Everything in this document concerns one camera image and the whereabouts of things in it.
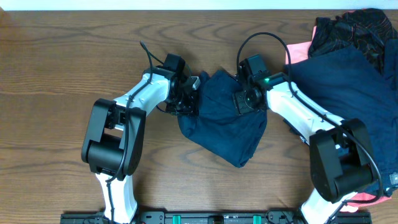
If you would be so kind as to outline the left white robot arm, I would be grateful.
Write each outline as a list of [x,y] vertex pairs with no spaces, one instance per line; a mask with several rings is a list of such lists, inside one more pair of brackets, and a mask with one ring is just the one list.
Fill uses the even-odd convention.
[[131,223],[137,211],[133,173],[142,155],[146,118],[164,102],[172,114],[197,112],[198,76],[151,67],[131,90],[113,100],[95,101],[81,159],[101,184],[105,223]]

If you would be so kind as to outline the navy blue shorts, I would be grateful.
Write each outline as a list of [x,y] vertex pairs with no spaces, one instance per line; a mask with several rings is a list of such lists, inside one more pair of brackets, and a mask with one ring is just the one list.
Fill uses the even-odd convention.
[[242,88],[227,72],[201,72],[199,78],[198,114],[177,116],[182,134],[233,166],[245,166],[264,134],[267,113],[236,113],[232,95]]

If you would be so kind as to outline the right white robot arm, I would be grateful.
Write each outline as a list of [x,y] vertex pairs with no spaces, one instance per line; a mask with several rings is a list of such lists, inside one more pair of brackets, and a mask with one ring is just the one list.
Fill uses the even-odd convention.
[[242,69],[243,90],[233,94],[238,114],[271,110],[304,138],[310,150],[314,186],[296,212],[270,210],[268,223],[369,223],[368,214],[340,211],[358,191],[381,181],[368,130],[359,119],[345,120],[315,103],[284,73]]

